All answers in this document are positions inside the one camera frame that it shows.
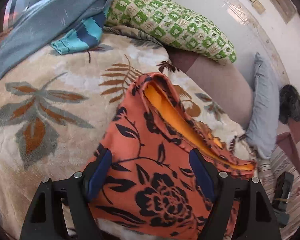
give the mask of light blue pillow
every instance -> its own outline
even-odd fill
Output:
[[[254,59],[255,92],[247,143],[258,150],[259,157],[269,159],[274,150],[279,119],[279,85],[269,64],[259,53]]]

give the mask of green and white pillow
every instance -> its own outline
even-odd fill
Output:
[[[134,27],[165,44],[220,63],[237,59],[233,44],[212,21],[172,0],[114,0],[106,25]]]

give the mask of striped fabric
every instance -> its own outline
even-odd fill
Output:
[[[300,226],[300,175],[279,146],[272,152],[270,160],[261,160],[258,166],[259,178],[270,201],[272,201],[274,196],[277,178],[284,171],[294,175],[287,206],[287,213],[290,215],[290,219],[288,225],[280,229],[282,240],[288,240]]]
[[[99,14],[82,20],[76,28],[70,30],[64,37],[53,41],[51,46],[61,55],[84,51],[97,46],[108,10],[109,7]]]

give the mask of red fabric with black flowers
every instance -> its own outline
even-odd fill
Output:
[[[155,82],[179,114],[200,134],[211,151],[231,164],[239,160],[222,143],[215,143],[206,125],[198,125],[183,108],[168,78],[160,73],[142,75],[130,85],[124,101],[101,140],[96,156],[111,150],[112,165],[98,198],[90,203],[95,218],[103,218],[149,235],[196,240],[213,204],[204,197],[189,164],[196,147],[175,131],[149,103],[143,91]],[[234,170],[204,156],[219,171],[251,178],[253,170]],[[234,202],[225,235],[234,230],[238,202]]]

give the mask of metal bolt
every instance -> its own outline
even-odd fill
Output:
[[[226,178],[226,177],[228,177],[228,173],[226,173],[224,171],[220,171],[219,176],[222,177],[222,178]]]
[[[73,174],[73,176],[78,179],[82,177],[82,172],[81,171],[77,171],[75,174]]]
[[[47,176],[45,176],[42,180],[41,180],[41,182],[42,183],[46,183],[46,182],[48,182],[49,181],[49,177],[47,177]]]
[[[259,181],[260,181],[257,177],[252,177],[251,180],[253,183],[259,183]]]

